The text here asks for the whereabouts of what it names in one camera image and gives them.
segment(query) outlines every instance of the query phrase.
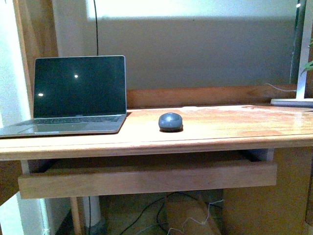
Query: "white monitor base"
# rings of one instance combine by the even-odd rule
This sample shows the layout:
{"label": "white monitor base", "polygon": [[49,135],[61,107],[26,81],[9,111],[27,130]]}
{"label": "white monitor base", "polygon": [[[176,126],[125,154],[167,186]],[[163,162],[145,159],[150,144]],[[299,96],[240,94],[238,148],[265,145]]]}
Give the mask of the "white monitor base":
{"label": "white monitor base", "polygon": [[306,107],[313,108],[313,98],[305,99],[272,99],[270,103],[274,106],[284,107]]}

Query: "laptop keyboard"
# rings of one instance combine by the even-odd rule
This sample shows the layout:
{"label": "laptop keyboard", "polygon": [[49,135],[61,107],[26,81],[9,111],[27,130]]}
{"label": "laptop keyboard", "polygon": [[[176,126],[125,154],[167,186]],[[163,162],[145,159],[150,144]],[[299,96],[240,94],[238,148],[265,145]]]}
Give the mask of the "laptop keyboard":
{"label": "laptop keyboard", "polygon": [[30,124],[59,124],[59,123],[82,123],[82,122],[117,122],[120,116],[99,116],[99,117],[68,117],[68,118],[45,118],[45,119],[32,119],[27,122],[22,122],[21,125]]}

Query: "laptop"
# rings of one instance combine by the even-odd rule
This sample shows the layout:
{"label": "laptop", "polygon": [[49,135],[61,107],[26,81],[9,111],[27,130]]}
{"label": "laptop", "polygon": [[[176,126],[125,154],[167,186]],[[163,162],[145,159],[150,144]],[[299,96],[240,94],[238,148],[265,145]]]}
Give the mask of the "laptop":
{"label": "laptop", "polygon": [[38,58],[34,118],[0,137],[117,133],[126,118],[125,57]]}

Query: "monitor stand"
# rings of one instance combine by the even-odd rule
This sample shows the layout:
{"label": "monitor stand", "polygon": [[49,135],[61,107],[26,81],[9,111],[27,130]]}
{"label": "monitor stand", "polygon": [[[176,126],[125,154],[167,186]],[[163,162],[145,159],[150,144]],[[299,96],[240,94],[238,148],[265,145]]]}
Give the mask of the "monitor stand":
{"label": "monitor stand", "polygon": [[313,108],[313,98],[306,99],[272,99],[270,103],[274,106],[285,107],[307,107]]}
{"label": "monitor stand", "polygon": [[270,103],[274,106],[313,108],[313,98],[304,97],[306,80],[307,80],[307,72],[302,72],[305,64],[309,60],[310,48],[308,47],[308,45],[311,42],[312,23],[313,23],[312,12],[313,12],[313,0],[306,0],[296,98],[295,99],[272,99]]}

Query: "desk leg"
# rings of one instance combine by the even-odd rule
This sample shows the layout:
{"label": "desk leg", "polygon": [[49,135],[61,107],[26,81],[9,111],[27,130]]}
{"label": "desk leg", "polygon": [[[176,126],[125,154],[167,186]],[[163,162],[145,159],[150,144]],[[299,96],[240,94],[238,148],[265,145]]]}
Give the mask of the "desk leg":
{"label": "desk leg", "polygon": [[82,197],[71,197],[70,205],[72,210],[74,234],[85,235],[85,214]]}
{"label": "desk leg", "polygon": [[304,234],[312,148],[275,149],[274,161],[277,185],[224,190],[225,234]]}

